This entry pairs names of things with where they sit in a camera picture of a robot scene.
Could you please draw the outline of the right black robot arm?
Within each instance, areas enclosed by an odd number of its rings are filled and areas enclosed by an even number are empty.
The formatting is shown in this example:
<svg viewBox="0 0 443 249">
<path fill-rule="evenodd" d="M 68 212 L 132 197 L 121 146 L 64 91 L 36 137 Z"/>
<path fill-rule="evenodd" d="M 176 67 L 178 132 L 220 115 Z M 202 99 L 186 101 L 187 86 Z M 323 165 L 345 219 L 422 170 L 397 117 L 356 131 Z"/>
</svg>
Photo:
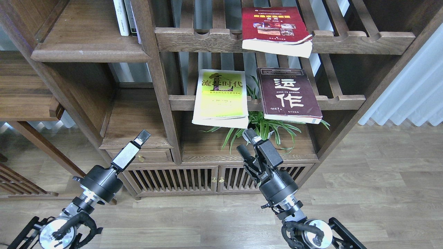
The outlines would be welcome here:
<svg viewBox="0 0 443 249">
<path fill-rule="evenodd" d="M 237 147 L 244 168 L 267 200 L 262 208 L 271 208 L 282 221 L 281 233 L 290 248 L 325 249 L 330 245 L 337 249 L 364 248 L 336 218 L 328 222 L 308 219 L 301 210 L 302 202 L 295 197 L 297 184 L 287 171 L 278 169 L 283 159 L 273 144 L 263 140 L 253 129 L 244 131 L 243 137 L 253 145 L 256 153 L 252 156 L 245 145 Z"/>
</svg>

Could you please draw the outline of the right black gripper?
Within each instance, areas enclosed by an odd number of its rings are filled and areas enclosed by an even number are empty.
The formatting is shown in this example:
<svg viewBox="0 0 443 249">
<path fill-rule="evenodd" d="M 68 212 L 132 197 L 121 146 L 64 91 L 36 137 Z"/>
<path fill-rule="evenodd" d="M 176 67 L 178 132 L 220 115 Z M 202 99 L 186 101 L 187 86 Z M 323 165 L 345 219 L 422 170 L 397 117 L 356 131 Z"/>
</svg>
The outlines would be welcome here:
<svg viewBox="0 0 443 249">
<path fill-rule="evenodd" d="M 263 208 L 279 206 L 291 208 L 296 204 L 294 193 L 298 186 L 288 172 L 278 170 L 283 159 L 268 139 L 253 145 L 256 157 L 252 157 L 244 144 L 237 146 L 243 158 L 244 168 L 257 184 L 267 200 Z"/>
</svg>

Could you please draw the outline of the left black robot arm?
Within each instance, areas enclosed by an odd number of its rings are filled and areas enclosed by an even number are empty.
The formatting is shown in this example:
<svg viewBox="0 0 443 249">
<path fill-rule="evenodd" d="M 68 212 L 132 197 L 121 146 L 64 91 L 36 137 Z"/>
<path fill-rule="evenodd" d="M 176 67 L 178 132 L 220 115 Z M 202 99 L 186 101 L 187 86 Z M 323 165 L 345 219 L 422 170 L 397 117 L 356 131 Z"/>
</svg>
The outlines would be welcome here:
<svg viewBox="0 0 443 249">
<path fill-rule="evenodd" d="M 123 182 L 118 178 L 135 159 L 150 133 L 142 130 L 112 160 L 108 168 L 95 165 L 85 177 L 74 176 L 80 183 L 83 193 L 75 197 L 56 218 L 39 220 L 33 217 L 14 241 L 10 249 L 27 249 L 35 238 L 44 249 L 79 249 L 89 243 L 102 228 L 97 227 L 90 214 L 96 204 L 110 202 L 122 188 Z"/>
</svg>

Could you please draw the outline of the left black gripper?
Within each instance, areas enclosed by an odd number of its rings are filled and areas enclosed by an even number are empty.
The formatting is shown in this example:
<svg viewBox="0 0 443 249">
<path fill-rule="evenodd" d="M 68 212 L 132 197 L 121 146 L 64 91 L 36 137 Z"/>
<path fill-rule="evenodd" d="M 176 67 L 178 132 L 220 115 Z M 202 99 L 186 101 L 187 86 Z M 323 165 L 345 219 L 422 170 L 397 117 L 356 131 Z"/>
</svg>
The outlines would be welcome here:
<svg viewBox="0 0 443 249">
<path fill-rule="evenodd" d="M 133 141 L 120 150 L 112 160 L 111 167 L 95 165 L 84 178 L 74 176 L 73 180 L 79 182 L 80 187 L 84 189 L 82 195 L 96 199 L 98 204 L 110 202 L 123 186 L 117 175 L 131 164 L 150 136 L 149 132 L 142 130 Z"/>
</svg>

